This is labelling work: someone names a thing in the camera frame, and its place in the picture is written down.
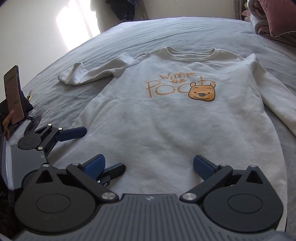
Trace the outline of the person's left hand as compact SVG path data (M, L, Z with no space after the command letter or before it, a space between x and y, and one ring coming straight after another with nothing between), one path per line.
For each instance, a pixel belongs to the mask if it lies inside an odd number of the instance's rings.
M14 110L12 110L3 121L4 135L5 135L5 138L7 141L10 138L10 131L8 130L8 126L9 126L9 123L11 122L13 116L14 116Z

